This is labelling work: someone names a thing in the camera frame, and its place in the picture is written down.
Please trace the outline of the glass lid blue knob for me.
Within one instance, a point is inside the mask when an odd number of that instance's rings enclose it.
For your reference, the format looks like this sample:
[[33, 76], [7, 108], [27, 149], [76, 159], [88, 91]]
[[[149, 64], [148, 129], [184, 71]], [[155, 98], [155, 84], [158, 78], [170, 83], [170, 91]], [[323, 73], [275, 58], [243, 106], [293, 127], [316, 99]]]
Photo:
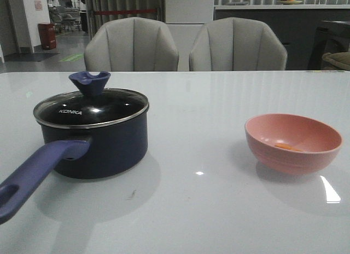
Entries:
[[38, 103], [36, 121], [58, 129], [92, 129], [133, 119], [149, 108], [148, 98], [133, 90], [106, 88], [111, 74], [87, 71], [68, 76], [77, 91], [61, 93]]

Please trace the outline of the orange ham slices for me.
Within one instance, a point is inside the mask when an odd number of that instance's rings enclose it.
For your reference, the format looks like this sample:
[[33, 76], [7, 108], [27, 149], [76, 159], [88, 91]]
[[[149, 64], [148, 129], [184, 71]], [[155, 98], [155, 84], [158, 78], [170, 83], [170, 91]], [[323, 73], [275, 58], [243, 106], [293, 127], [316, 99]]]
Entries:
[[295, 147], [293, 147], [289, 144], [286, 144], [286, 143], [276, 143], [274, 146], [277, 148], [286, 149], [286, 150], [290, 150], [290, 151], [302, 152], [301, 149], [295, 148]]

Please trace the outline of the pink bowl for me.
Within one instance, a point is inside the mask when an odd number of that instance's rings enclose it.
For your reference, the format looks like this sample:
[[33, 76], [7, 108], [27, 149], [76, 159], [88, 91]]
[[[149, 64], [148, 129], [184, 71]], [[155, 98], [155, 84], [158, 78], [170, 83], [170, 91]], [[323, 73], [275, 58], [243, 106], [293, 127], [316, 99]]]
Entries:
[[[295, 114], [261, 114], [244, 125], [246, 140], [257, 160], [267, 167], [291, 175], [310, 174], [337, 156], [343, 138], [331, 126]], [[302, 152], [277, 148], [286, 143]]]

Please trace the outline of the left beige chair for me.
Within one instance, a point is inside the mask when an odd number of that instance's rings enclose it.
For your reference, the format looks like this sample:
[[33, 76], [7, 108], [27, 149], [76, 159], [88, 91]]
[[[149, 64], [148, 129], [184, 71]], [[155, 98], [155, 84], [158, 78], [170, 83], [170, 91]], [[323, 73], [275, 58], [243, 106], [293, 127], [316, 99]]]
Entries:
[[91, 72], [168, 72], [178, 70], [179, 53], [165, 23], [132, 17], [103, 24], [84, 62]]

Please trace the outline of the beige chair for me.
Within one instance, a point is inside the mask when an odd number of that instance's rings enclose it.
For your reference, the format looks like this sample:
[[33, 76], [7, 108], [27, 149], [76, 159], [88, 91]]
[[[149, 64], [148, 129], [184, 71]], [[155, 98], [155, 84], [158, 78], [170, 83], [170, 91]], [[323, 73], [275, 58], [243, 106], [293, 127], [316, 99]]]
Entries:
[[189, 53], [190, 71], [284, 71], [288, 53], [268, 24], [224, 18], [204, 24]]
[[91, 72], [168, 72], [178, 70], [179, 53], [165, 23], [132, 17], [103, 24], [84, 62]]

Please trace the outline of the dark blue saucepan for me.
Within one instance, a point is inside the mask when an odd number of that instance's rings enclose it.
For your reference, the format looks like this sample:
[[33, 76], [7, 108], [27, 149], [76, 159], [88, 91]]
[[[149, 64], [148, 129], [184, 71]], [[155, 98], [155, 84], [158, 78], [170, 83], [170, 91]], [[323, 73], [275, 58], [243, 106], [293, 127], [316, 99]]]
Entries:
[[42, 127], [45, 145], [1, 183], [1, 223], [10, 220], [55, 170], [77, 179], [122, 173], [142, 160], [148, 149], [147, 113], [94, 129]]

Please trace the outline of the right beige chair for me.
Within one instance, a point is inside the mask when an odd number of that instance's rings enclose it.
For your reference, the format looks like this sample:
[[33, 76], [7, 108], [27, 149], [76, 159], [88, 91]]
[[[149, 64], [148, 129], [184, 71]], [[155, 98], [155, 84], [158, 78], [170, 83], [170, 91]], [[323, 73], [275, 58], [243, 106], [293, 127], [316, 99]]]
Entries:
[[268, 24], [224, 18], [204, 24], [189, 53], [190, 71], [284, 71], [288, 53]]

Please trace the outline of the white cabinet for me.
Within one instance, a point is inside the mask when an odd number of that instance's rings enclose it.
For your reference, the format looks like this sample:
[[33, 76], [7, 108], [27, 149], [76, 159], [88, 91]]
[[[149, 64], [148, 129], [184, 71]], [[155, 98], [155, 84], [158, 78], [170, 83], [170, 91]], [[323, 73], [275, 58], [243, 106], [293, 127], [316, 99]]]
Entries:
[[214, 0], [165, 0], [167, 24], [205, 24], [213, 14]]

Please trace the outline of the grey counter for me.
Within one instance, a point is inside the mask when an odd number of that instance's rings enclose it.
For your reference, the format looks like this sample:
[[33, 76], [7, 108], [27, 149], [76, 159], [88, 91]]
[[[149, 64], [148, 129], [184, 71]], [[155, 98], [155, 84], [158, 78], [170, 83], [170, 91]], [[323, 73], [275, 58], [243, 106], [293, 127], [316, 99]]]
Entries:
[[321, 21], [349, 21], [348, 5], [216, 6], [214, 18], [254, 19], [268, 24], [288, 52], [287, 70], [308, 70]]

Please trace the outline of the red trash bin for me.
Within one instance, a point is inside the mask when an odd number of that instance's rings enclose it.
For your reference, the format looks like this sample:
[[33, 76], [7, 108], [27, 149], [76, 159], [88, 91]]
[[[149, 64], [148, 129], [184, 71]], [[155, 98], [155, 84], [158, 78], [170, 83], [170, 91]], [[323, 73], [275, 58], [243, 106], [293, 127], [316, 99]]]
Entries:
[[39, 23], [38, 32], [42, 49], [51, 50], [57, 46], [55, 36], [55, 26], [52, 23]]

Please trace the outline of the fruit plate on counter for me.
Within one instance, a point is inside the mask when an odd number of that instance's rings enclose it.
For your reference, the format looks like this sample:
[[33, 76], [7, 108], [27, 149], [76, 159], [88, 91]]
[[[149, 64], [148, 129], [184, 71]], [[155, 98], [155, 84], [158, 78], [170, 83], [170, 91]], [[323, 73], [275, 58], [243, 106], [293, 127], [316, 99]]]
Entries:
[[302, 4], [303, 1], [301, 0], [276, 0], [276, 4], [281, 5], [295, 5], [295, 4]]

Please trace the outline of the olive cushion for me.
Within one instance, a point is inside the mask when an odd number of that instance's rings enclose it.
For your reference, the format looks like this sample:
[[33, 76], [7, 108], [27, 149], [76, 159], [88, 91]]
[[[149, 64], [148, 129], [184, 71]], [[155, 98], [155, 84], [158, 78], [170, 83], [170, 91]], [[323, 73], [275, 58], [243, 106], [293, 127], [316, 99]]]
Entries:
[[339, 53], [325, 53], [322, 56], [322, 69], [349, 71], [349, 54], [349, 51]]

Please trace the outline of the red wall notice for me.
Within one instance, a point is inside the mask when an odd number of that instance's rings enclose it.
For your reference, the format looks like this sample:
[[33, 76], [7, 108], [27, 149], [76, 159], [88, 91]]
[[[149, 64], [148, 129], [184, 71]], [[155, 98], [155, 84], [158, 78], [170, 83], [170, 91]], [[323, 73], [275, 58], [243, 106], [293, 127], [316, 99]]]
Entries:
[[34, 6], [35, 6], [35, 10], [36, 11], [42, 11], [43, 10], [42, 1], [40, 1], [40, 0], [35, 0], [34, 1]]

